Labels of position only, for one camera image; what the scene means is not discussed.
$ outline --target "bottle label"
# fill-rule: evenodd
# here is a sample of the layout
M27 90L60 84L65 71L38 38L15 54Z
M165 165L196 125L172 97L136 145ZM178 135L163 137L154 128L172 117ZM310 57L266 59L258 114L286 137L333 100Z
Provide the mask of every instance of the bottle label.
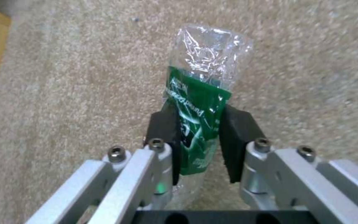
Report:
M220 116L231 93L169 66L165 95L165 103L174 104L179 111L181 174L204 172L217 148Z

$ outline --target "black rubber pad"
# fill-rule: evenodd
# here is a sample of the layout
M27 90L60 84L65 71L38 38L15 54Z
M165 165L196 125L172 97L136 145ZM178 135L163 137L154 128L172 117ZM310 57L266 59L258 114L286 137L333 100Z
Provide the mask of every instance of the black rubber pad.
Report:
M262 130L246 111L226 105L219 126L219 140L230 183L240 182L248 143L265 138Z
M160 138L168 143L172 148L172 173L173 185L179 181L181 148L180 148L180 123L179 113L175 106L165 105L164 108L150 117L147 134L145 136L145 145L150 139Z

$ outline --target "screw head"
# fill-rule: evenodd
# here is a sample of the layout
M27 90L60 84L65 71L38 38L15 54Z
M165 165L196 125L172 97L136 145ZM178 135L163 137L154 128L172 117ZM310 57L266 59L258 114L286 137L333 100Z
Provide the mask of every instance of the screw head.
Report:
M125 149L122 146L113 146L107 151L108 160L111 163L119 163L125 160Z
M261 153L268 153L270 152L270 147L272 146L272 143L267 138L257 138L255 139L255 149L258 152Z
M302 156L304 159L306 159L308 162L313 162L316 158L316 151L310 147L310 146L298 146L296 149L297 153Z
M152 138L149 141L149 148L158 153L164 151L164 140L160 138Z

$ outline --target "crumpled plastic bottle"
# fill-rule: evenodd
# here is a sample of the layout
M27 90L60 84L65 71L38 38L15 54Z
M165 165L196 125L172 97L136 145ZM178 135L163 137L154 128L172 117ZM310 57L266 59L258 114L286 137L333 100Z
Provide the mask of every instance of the crumpled plastic bottle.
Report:
M239 65L247 64L251 51L252 41L242 34L187 24L176 35L169 57L167 80L171 75L170 69L177 68L186 71L188 77L230 91L241 76L238 72ZM169 95L165 94L164 98L168 99ZM213 140L215 143L207 144L207 147L211 147L208 150L212 152L207 158L207 165L218 143L218 138ZM199 194L204 175L205 172L180 175L179 183L173 187L173 199L166 208L183 209L190 205Z

